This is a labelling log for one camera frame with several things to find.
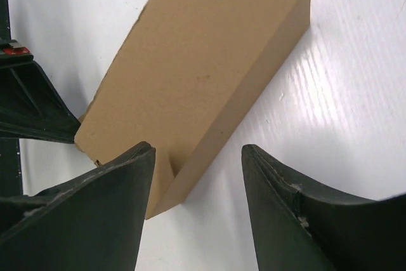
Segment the box top face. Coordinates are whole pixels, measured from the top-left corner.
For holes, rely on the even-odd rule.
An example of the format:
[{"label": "box top face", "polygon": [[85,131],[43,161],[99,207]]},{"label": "box top face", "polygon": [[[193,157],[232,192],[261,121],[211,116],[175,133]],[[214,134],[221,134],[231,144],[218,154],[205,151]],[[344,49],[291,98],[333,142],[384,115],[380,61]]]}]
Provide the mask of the box top face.
[{"label": "box top face", "polygon": [[145,140],[186,160],[297,0],[149,0],[75,138],[105,163]]}]

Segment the cardboard box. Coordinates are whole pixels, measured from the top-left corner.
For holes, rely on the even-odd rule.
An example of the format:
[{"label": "cardboard box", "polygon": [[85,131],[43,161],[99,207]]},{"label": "cardboard box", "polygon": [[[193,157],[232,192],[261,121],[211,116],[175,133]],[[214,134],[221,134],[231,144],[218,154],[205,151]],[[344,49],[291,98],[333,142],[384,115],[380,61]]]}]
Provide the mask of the cardboard box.
[{"label": "cardboard box", "polygon": [[75,142],[157,149],[147,218],[182,203],[310,24],[310,0],[149,0]]}]

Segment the tabletop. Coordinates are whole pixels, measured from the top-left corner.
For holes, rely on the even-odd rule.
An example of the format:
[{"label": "tabletop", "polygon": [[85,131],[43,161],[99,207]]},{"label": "tabletop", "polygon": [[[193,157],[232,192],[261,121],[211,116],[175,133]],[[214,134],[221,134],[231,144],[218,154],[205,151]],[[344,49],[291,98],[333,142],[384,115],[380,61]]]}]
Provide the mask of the tabletop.
[{"label": "tabletop", "polygon": [[[9,0],[28,46],[80,116],[148,0]],[[312,0],[311,27],[186,202],[145,222],[136,270],[257,270],[243,144],[339,190],[406,191],[406,0]],[[21,140],[34,195],[94,167],[73,145]]]}]

